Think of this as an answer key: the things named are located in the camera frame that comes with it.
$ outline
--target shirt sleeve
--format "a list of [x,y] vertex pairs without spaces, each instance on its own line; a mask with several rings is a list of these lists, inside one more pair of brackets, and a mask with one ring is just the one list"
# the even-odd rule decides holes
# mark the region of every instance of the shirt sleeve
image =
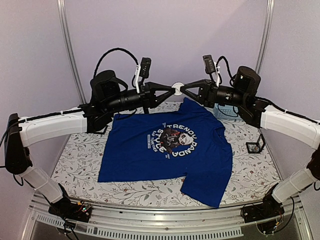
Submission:
[[182,114],[211,114],[196,101],[190,100],[187,97],[183,99],[183,103],[181,103],[178,112]]
[[230,180],[232,168],[219,169],[218,171],[206,171],[187,173],[181,192],[189,197],[218,208]]

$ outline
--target floral pattern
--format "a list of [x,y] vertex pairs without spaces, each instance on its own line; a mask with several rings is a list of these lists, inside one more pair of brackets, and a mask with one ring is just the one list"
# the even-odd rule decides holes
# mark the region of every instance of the floral pattern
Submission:
[[[150,113],[172,112],[179,102],[164,102]],[[233,169],[221,205],[261,200],[280,178],[265,148],[248,154],[246,142],[256,142],[259,131],[242,120],[220,119],[232,146]],[[201,202],[180,192],[184,177],[154,181],[98,182],[101,161],[112,123],[105,135],[70,136],[52,175],[71,197],[111,204],[151,207],[201,207]]]

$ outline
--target plastic basket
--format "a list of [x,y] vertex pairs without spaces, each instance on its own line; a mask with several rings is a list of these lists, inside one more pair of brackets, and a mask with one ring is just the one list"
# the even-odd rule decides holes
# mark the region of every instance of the plastic basket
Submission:
[[[230,116],[227,116],[227,115],[224,115],[223,113],[221,113],[219,111],[219,109],[227,114],[227,115],[230,115]],[[216,103],[214,105],[214,108],[213,108],[213,115],[217,118],[217,119],[233,119],[233,120],[242,120],[242,118],[240,116],[236,116],[234,110],[236,112],[238,112],[238,108],[235,107],[234,110],[233,110],[233,107],[232,106],[228,106],[228,105],[225,105],[225,106],[219,106],[219,109],[218,109],[218,104]]]

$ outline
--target white round object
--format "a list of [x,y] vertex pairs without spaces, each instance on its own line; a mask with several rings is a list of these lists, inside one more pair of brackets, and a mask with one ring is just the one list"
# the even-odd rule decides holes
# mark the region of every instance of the white round object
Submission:
[[180,96],[182,95],[182,92],[180,92],[180,88],[184,86],[184,84],[182,82],[176,82],[174,83],[171,87],[175,89],[175,96]]

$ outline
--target blue t-shirt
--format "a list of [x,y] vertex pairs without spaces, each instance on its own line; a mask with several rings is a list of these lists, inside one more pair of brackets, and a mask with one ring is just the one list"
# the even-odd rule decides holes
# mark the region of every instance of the blue t-shirt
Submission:
[[136,114],[113,121],[98,182],[186,176],[181,192],[218,208],[232,172],[225,127],[185,98],[178,111]]

